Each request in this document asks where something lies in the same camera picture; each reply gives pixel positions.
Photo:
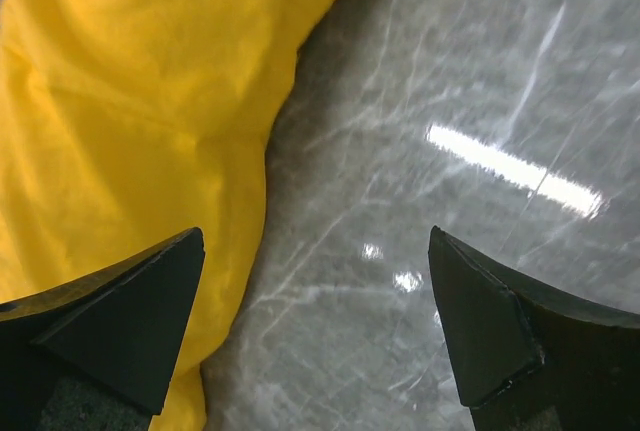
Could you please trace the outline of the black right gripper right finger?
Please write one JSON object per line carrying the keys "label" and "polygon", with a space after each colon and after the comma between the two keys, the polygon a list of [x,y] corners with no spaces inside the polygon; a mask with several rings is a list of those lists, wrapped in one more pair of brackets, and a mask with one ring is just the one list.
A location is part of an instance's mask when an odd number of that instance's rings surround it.
{"label": "black right gripper right finger", "polygon": [[428,256],[475,429],[638,429],[638,315],[513,270],[438,227]]}

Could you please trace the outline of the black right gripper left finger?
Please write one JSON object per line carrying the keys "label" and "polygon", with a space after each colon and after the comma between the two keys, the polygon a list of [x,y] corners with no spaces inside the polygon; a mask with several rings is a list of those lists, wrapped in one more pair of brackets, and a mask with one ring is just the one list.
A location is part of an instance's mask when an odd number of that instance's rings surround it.
{"label": "black right gripper left finger", "polygon": [[1,305],[4,430],[146,430],[162,412],[205,258],[185,230]]}

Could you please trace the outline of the yellow cartoon pillowcase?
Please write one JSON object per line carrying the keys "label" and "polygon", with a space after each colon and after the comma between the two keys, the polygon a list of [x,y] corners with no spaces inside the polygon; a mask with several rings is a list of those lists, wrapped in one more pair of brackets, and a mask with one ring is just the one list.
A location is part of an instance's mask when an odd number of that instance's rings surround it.
{"label": "yellow cartoon pillowcase", "polygon": [[203,231],[155,430],[205,425],[200,366],[229,333],[262,237],[271,128],[334,1],[2,0],[2,299]]}

